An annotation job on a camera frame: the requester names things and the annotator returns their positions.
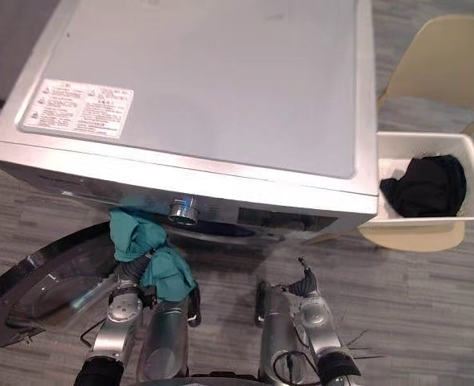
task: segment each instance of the robotic hand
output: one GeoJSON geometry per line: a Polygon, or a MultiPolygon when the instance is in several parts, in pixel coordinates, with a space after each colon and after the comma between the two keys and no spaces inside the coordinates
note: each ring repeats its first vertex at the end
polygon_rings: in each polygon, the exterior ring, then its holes
{"type": "Polygon", "coordinates": [[[262,283],[258,289],[257,321],[263,321],[264,329],[259,378],[278,385],[351,385],[348,376],[361,373],[336,333],[314,273],[302,257],[299,262],[304,267],[302,280],[274,287],[262,283]],[[287,293],[300,298],[296,306],[292,307],[287,293]],[[309,351],[313,363],[303,349],[309,351]],[[303,383],[306,364],[320,383],[303,383]]]}
{"type": "MultiPolygon", "coordinates": [[[[142,292],[138,285],[151,255],[152,251],[117,267],[117,288],[110,296],[106,319],[90,345],[75,386],[120,384],[135,332],[142,324],[142,309],[155,304],[152,291],[142,292]]],[[[302,280],[275,286],[263,282],[258,287],[256,319],[263,326],[258,380],[278,386],[353,386],[348,376],[359,376],[360,372],[336,333],[314,273],[303,258],[299,261],[304,267],[302,280]],[[319,381],[306,382],[307,365],[319,381]]],[[[199,290],[181,302],[159,303],[140,353],[138,380],[188,377],[187,324],[199,323],[199,290]]]]}
{"type": "Polygon", "coordinates": [[[142,324],[142,309],[152,306],[153,294],[145,294],[138,283],[154,251],[116,268],[117,288],[109,296],[106,319],[90,346],[74,386],[118,386],[142,324]]]}

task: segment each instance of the washing machine top panel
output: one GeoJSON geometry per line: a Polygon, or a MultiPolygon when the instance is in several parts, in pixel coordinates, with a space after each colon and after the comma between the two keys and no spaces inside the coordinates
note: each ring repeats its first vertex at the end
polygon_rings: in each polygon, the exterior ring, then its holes
{"type": "Polygon", "coordinates": [[[19,129],[347,179],[356,0],[79,1],[19,129]]]}

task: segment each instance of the knob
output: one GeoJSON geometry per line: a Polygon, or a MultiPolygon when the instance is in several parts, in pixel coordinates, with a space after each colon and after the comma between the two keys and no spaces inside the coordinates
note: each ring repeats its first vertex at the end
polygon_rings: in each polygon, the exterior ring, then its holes
{"type": "Polygon", "coordinates": [[[196,225],[198,215],[195,199],[175,199],[171,205],[169,220],[176,224],[196,225]]]}

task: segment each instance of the chair seat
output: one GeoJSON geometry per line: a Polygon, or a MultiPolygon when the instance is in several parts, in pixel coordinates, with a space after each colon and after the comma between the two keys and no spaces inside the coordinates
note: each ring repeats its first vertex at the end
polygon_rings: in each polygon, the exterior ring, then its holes
{"type": "Polygon", "coordinates": [[[363,227],[358,228],[358,231],[381,247],[411,252],[438,252],[462,242],[465,222],[424,227],[363,227]]]}

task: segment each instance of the chair backrest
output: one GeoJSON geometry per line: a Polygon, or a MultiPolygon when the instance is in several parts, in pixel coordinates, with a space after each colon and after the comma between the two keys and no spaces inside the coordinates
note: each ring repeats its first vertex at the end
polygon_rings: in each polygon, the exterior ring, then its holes
{"type": "Polygon", "coordinates": [[[378,100],[420,97],[474,110],[474,16],[427,22],[412,40],[378,100]]]}

